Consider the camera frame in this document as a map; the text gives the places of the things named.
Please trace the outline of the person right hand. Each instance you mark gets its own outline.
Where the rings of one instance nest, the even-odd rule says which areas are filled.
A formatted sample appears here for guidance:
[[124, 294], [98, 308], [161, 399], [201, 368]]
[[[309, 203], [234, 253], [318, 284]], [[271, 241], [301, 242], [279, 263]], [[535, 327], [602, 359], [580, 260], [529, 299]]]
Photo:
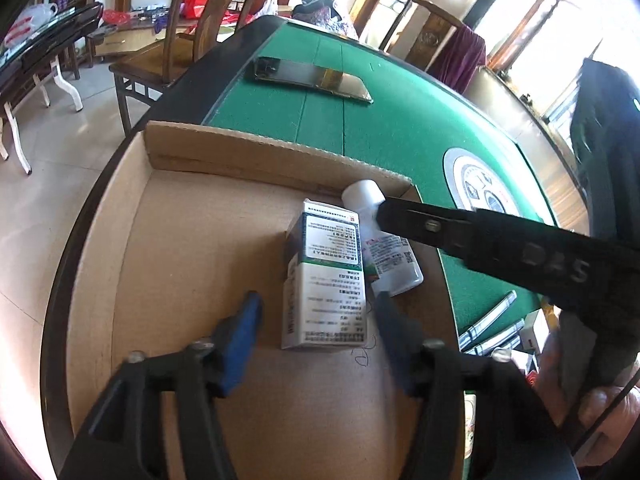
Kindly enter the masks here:
[[[560, 386], [561, 351], [555, 333], [552, 333], [538, 360], [539, 374], [534, 389], [541, 398], [556, 426], [561, 426], [570, 409]], [[622, 387], [594, 388], [582, 399], [578, 417], [582, 426], [589, 428], [622, 391]], [[639, 417], [639, 385], [635, 385], [599, 426], [599, 437], [590, 451], [578, 456], [578, 467], [602, 466], [620, 452], [625, 440]]]

